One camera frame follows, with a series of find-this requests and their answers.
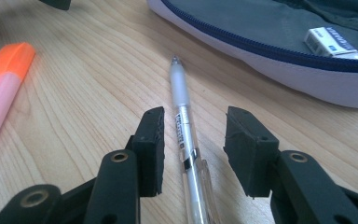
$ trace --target wood grain surface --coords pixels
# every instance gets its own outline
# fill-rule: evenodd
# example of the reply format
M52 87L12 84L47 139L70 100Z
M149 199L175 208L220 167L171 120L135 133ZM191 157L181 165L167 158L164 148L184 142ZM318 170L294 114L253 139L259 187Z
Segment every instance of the wood grain surface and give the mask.
M187 73L200 153L210 166L222 223L273 223L269 199L247 198L223 151L229 105L251 111L280 149L314 157L358 192L358 109L293 91L203 44L145 0L74 0L60 11L36 0L0 0L0 48L36 49L0 131L0 210L19 191L49 183L66 192L97 175L143 113L165 108L163 193L141 200L142 223L186 223L169 69Z

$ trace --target small white box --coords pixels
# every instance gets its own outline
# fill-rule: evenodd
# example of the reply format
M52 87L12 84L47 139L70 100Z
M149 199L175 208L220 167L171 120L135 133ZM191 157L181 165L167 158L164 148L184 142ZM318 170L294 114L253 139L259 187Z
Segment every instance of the small white box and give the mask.
M358 51L332 27L308 30L304 42L319 56L358 60Z

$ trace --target dark blue zipper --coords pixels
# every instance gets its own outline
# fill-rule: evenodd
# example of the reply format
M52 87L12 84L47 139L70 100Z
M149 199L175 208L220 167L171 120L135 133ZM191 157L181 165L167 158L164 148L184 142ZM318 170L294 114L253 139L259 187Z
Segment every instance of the dark blue zipper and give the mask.
M174 6L169 0L161 1L171 12L185 22L194 26L201 32L236 48L284 63L292 63L327 71L358 73L358 60L327 58L262 44L200 21Z

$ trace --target open pencil case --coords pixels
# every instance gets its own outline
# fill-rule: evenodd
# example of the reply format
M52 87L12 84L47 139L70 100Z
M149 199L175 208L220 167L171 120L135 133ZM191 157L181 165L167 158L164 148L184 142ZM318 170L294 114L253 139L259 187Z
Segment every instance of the open pencil case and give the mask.
M357 0L147 0L210 46L282 84L358 108L358 60L314 55L309 29L332 27L358 50Z

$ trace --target transparent pen clip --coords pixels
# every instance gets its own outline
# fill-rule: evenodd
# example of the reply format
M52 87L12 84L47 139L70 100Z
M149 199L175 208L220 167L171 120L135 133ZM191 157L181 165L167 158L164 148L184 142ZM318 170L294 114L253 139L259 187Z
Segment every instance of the transparent pen clip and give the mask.
M211 174L209 173L208 162L206 160L201 161L199 176L202 182L202 192L204 195L205 207L208 215L208 223L220 224L219 214L217 213L216 205L214 202Z

